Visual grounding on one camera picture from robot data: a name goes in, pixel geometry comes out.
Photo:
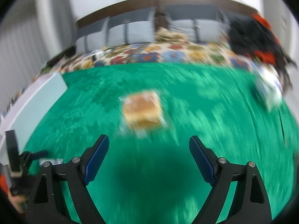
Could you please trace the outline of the person's left hand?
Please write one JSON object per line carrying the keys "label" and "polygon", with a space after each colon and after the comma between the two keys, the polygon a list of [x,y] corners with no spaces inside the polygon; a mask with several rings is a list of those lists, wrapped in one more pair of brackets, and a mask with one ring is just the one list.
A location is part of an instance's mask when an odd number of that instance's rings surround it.
{"label": "person's left hand", "polygon": [[8,200],[14,206],[16,211],[20,214],[26,212],[27,201],[29,197],[26,195],[15,195],[13,196],[10,191],[8,191]]}

